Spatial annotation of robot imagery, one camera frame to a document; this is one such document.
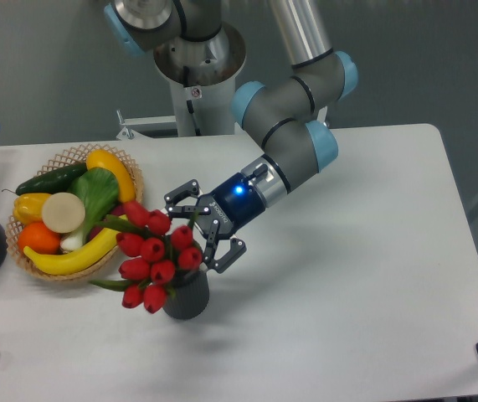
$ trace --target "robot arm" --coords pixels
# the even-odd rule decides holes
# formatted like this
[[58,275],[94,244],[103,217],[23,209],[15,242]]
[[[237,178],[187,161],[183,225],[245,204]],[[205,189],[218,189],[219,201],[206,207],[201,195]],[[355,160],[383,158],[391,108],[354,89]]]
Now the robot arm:
[[112,32],[132,55],[182,37],[202,41],[222,26],[220,1],[114,0],[105,7]]
[[[130,2],[116,0],[116,13],[121,15],[118,3]],[[134,3],[159,3],[161,7],[154,10],[169,14],[158,28],[149,28],[160,33],[155,33],[153,42],[146,42],[147,46],[155,45],[164,37],[171,38],[177,32],[181,35],[191,32],[188,25],[178,22],[186,18],[181,19],[179,15],[186,5],[199,6],[198,14],[191,12],[201,20],[204,17],[201,7],[210,8],[210,3],[214,8],[211,13],[218,14],[211,18],[216,18],[218,27],[221,24],[219,2],[177,0],[169,12],[162,11],[167,10],[165,6],[169,1]],[[207,241],[203,260],[209,269],[217,272],[225,271],[246,251],[245,243],[235,237],[240,228],[336,159],[337,141],[330,130],[317,120],[307,120],[357,85],[356,65],[347,54],[333,51],[313,0],[270,0],[270,6],[279,24],[293,75],[271,89],[259,82],[249,82],[236,91],[231,102],[235,120],[264,154],[210,193],[201,193],[197,180],[191,180],[164,197],[170,217],[187,218],[198,214],[197,227]],[[178,206],[188,197],[196,199],[195,205]],[[221,240],[230,240],[230,248],[222,258],[215,260]]]

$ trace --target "bouquet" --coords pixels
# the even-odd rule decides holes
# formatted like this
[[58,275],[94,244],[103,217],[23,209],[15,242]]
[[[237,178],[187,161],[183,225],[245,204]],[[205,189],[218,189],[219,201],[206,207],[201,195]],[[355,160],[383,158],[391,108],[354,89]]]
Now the bouquet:
[[107,215],[100,226],[117,230],[116,242],[130,259],[119,268],[122,280],[93,280],[91,284],[123,292],[122,306],[142,303],[151,314],[168,297],[175,297],[174,284],[199,270],[202,249],[193,238],[196,215],[171,233],[172,221],[160,210],[149,211],[136,200],[123,203],[126,219]]

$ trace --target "woven basket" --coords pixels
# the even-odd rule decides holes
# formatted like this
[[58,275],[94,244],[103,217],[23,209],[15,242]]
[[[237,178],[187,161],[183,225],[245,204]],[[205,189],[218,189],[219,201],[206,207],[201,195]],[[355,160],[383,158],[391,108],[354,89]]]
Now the woven basket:
[[[43,165],[41,170],[39,170],[35,176],[39,176],[40,174],[50,172],[63,166],[72,165],[77,162],[83,162],[86,160],[88,154],[95,149],[104,149],[110,153],[113,153],[123,162],[135,184],[136,201],[141,203],[144,189],[144,181],[141,175],[140,168],[136,164],[136,161],[132,159],[129,155],[127,155],[124,151],[120,151],[114,147],[109,147],[108,145],[101,146],[97,144],[86,144],[81,145],[77,148],[71,147],[70,149],[66,149],[62,153],[56,154],[52,159],[49,159],[49,162],[46,165]],[[21,222],[16,220],[13,216],[10,216],[5,230],[8,243],[8,253],[12,256],[12,258],[15,260],[16,264],[19,267],[23,268],[31,276],[45,281],[76,281],[84,279],[87,276],[94,274],[101,267],[103,267],[106,262],[112,258],[114,253],[117,252],[118,249],[118,246],[115,246],[98,262],[81,272],[76,272],[70,275],[49,275],[40,271],[34,265],[34,263],[29,258],[27,258],[27,256],[23,254],[18,248],[18,237],[21,233],[21,230],[23,230],[23,224],[21,224]]]

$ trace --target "white table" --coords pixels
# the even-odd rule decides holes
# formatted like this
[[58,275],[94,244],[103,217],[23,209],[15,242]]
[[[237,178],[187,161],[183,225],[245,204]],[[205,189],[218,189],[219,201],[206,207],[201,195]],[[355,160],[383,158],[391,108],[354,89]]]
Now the white table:
[[[0,269],[0,401],[384,401],[478,394],[478,258],[438,131],[335,130],[340,157],[239,235],[189,322]],[[1,131],[0,135],[9,135]],[[244,135],[116,142],[146,205],[258,157]],[[69,144],[0,147],[15,188]],[[116,277],[116,265],[102,272]]]

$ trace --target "flower vase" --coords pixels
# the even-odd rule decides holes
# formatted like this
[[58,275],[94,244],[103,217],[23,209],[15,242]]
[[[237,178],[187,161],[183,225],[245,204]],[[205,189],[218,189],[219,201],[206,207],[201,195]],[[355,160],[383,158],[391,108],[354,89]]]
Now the flower vase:
[[163,307],[168,316],[177,320],[189,320],[205,310],[209,299],[206,272],[179,271],[171,284],[175,295],[170,295]]

